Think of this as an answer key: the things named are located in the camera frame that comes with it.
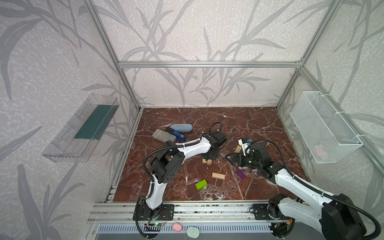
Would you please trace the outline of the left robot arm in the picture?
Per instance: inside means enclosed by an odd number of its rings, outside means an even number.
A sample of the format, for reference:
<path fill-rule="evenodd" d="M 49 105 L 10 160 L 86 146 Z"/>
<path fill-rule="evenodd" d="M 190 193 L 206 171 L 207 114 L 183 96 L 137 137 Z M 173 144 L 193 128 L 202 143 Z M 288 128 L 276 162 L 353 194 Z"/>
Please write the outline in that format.
<path fill-rule="evenodd" d="M 178 174 L 183 162 L 197 155 L 202 155 L 206 160 L 218 159 L 220 147 L 226 140 L 224 133 L 216 131 L 185 143 L 167 141 L 162 148 L 149 154 L 142 163 L 151 179 L 145 207 L 154 211 L 162 205 L 166 186 Z"/>

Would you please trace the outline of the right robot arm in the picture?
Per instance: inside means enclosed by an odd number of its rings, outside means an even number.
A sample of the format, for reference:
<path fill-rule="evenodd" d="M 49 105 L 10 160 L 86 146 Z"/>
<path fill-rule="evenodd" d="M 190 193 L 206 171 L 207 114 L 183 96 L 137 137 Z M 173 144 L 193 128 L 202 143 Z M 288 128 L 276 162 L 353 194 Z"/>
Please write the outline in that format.
<path fill-rule="evenodd" d="M 255 217 L 298 220 L 322 233 L 327 240 L 361 240 L 367 233 L 350 198 L 324 192 L 293 174 L 285 164 L 274 162 L 261 141 L 245 144 L 243 150 L 244 153 L 232 153 L 225 158 L 233 166 L 257 170 L 266 180 L 297 197 L 293 200 L 278 194 L 269 200 L 264 211 L 253 207 Z"/>

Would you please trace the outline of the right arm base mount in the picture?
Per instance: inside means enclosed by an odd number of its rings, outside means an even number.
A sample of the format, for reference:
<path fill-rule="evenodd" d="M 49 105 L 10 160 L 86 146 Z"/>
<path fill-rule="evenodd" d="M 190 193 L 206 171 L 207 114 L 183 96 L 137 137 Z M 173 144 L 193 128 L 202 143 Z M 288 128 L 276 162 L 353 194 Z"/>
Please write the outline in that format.
<path fill-rule="evenodd" d="M 288 222 L 290 217 L 282 215 L 275 207 L 269 204 L 253 204 L 249 208 L 249 212 L 255 217 L 255 220 L 281 221 Z"/>

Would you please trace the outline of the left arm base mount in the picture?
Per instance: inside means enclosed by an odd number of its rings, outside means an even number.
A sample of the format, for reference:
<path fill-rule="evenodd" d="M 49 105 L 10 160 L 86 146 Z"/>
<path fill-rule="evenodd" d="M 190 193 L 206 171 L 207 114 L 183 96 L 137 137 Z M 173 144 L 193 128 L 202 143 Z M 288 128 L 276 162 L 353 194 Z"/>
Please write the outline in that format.
<path fill-rule="evenodd" d="M 134 221 L 170 221 L 173 220 L 175 213 L 175 205 L 162 204 L 154 210 L 150 209 L 147 204 L 139 204 L 135 207 Z"/>

